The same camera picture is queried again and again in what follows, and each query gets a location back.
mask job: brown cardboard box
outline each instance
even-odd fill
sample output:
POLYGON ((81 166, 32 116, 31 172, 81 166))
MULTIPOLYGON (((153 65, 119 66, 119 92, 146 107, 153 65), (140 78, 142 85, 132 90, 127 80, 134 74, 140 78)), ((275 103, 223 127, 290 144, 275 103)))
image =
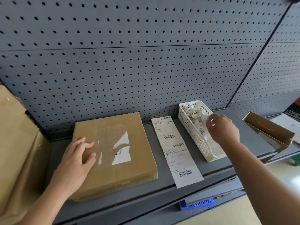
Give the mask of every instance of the brown cardboard box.
POLYGON ((0 85, 0 215, 38 132, 25 108, 0 85))
POLYGON ((47 139, 38 131, 5 212, 0 216, 0 225, 18 223, 42 194, 50 155, 49 146, 47 139))
POLYGON ((73 139, 95 141, 83 162, 96 162, 80 189, 69 199, 85 201, 158 178, 157 166, 138 112, 77 122, 73 139))
POLYGON ((242 120, 277 152, 283 151, 293 142, 295 133, 253 112, 249 112, 242 120))

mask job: pegboard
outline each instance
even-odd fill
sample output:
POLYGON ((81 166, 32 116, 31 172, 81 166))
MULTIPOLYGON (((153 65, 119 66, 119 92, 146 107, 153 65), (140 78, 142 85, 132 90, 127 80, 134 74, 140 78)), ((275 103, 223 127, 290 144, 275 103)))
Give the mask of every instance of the pegboard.
POLYGON ((300 96, 300 90, 233 101, 228 106, 236 115, 243 118, 252 111, 262 117, 280 114, 300 96))
POLYGON ((130 112, 225 107, 262 44, 0 52, 0 77, 48 132, 130 112))
POLYGON ((284 0, 0 0, 0 50, 264 43, 284 0))
POLYGON ((300 3, 293 4, 270 43, 300 42, 300 3))
POLYGON ((253 66, 233 101, 299 89, 300 43, 270 43, 253 66))

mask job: beige floor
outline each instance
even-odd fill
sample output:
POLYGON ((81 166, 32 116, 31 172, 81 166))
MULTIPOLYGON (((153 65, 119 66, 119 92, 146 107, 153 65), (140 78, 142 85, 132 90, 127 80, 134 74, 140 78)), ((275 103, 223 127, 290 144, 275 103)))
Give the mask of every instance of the beige floor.
MULTIPOLYGON (((290 160, 282 160, 268 165, 286 185, 300 195, 300 167, 292 166, 290 160)), ((260 225, 247 196, 205 212, 179 225, 260 225)))

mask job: blue plastic tray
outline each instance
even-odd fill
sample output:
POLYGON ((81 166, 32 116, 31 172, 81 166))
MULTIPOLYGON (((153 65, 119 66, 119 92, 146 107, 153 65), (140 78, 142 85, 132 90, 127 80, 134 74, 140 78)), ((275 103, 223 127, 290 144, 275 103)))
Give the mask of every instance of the blue plastic tray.
POLYGON ((190 209, 194 209, 194 208, 205 207, 208 205, 213 205, 214 203, 215 203, 214 199, 210 198, 210 199, 203 200, 203 201, 200 201, 198 203, 195 203, 195 204, 192 204, 189 206, 187 206, 185 200, 179 202, 178 204, 179 204, 180 211, 184 211, 184 210, 190 210, 190 209))

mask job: person's left arm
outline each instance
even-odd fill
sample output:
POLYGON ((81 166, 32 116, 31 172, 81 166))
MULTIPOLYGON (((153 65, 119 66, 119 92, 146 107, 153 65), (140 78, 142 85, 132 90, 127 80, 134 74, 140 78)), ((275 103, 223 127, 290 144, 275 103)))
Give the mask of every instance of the person's left arm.
POLYGON ((62 161, 55 170, 49 186, 29 208, 19 225, 51 225, 65 201, 83 184, 96 161, 92 153, 83 164, 82 154, 94 145, 85 143, 85 137, 73 140, 67 147, 62 161))

